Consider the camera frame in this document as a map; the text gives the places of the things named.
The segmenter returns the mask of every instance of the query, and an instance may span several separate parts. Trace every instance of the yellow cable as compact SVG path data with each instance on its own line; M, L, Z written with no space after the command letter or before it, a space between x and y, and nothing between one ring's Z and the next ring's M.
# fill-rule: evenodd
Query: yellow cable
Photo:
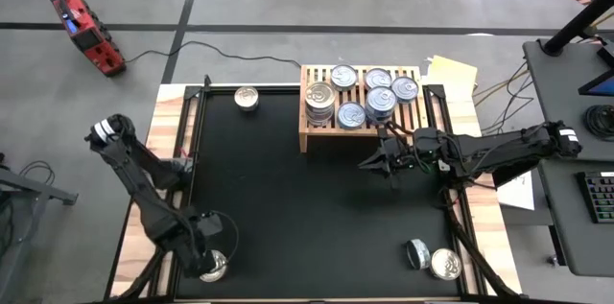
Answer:
M605 20L607 20L608 18L612 17L614 15L614 12L611 12L610 14L608 14L606 17L604 17L601 20L595 21L591 24L592 27L597 27L599 26L599 24L601 24L602 22L604 22Z
M524 71L520 72L518 75L516 75L515 77L511 78L511 80L509 80L509 82L513 82L514 80L520 79L521 77L525 76L529 74L529 69L525 69ZM507 86L508 82L504 82L501 83L497 89L493 90L492 92L486 94L483 98L481 98L477 103L475 103L475 106L478 106L479 104L481 104L483 101L485 101L486 99L488 99L488 97L490 97L491 95L495 94L495 92L503 89L503 87Z

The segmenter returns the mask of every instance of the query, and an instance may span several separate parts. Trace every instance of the black mat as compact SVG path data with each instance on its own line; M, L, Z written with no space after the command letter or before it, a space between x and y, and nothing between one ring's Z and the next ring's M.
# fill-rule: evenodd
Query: black mat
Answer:
M375 138L309 139L298 149L298 95L262 95L252 115L232 96L207 100L201 164L191 198L234 218L241 242L228 274L207 284L179 280L178 298L359 298L455 296L456 282L410 270L402 244L451 248L444 214L430 202L437 177L403 176L400 197L356 164ZM232 233L215 241L227 254Z

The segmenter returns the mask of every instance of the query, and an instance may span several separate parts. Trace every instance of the gray floor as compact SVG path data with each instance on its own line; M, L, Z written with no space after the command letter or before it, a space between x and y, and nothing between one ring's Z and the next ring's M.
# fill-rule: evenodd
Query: gray floor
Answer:
M87 0L106 23L176 23L184 0ZM0 0L0 22L57 22L48 0ZM557 28L581 10L574 0L196 0L191 24L360 25L476 28ZM126 58L168 51L173 33L115 32ZM230 54L276 56L301 63L421 65L440 55L475 65L487 87L507 79L522 63L521 45L534 37L470 35L241 35L188 34ZM119 180L83 137L89 127L121 112L144 137L166 64L146 56L116 79L106 79L59 31L0 31L0 151L9 165L45 159L56 184L80 193L76 206L50 204L35 241L20 297L74 303L102 297L128 197ZM198 46L181 51L173 82L297 82L291 64L222 58ZM532 88L527 96L534 97ZM483 126L507 103L499 92L478 106ZM521 128L543 119L537 102L506 125ZM611 279L579 278L550 269L543 229L512 227L509 237L521 282L531 296L607 302Z

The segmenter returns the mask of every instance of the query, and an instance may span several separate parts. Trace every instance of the keyboard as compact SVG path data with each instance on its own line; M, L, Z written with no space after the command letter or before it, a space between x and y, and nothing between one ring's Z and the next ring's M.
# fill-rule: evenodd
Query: keyboard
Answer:
M576 174L594 223L614 223L614 172Z

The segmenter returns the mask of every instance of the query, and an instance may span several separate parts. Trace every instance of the wooden shelf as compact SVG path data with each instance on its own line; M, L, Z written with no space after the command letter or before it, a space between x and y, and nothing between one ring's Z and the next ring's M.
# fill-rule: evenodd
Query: wooden shelf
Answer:
M377 129L369 122L360 129L347 130L337 125L339 106L345 102L356 102L365 106L367 88L365 85L366 72L373 68L387 70L392 79L399 76L412 78L418 84L418 97L409 105L397 104L392 114L392 121L408 130L428 127L426 106L422 85L420 83L420 70L416 66L386 66L386 65L352 65L358 71L358 82L354 89L346 92L337 92L335 97L335 114L324 127L311 125L305 114L305 91L313 82L330 83L331 70L335 65L303 65L300 69L300 108L298 117L298 135L300 151L307 152L307 138L309 136L377 136Z

